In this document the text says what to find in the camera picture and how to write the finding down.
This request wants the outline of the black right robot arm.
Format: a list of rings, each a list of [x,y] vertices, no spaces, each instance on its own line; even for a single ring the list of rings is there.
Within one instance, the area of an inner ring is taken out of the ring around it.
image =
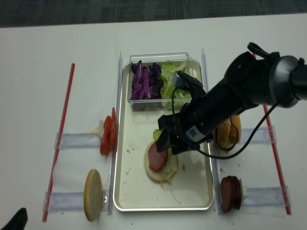
[[[191,101],[178,113],[158,119],[161,135],[159,152],[171,149],[177,155],[199,150],[211,141],[214,131],[227,119],[259,105],[290,108],[307,98],[307,66],[302,58],[264,54],[260,60],[250,52],[239,55],[223,79],[210,91],[195,78],[182,72],[174,74],[176,89],[191,94]]]

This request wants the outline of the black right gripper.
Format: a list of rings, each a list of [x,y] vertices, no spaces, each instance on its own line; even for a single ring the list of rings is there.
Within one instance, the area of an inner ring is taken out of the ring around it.
[[[158,152],[170,147],[173,155],[193,151],[201,143],[213,140],[213,102],[185,103],[178,112],[161,116],[158,125]]]

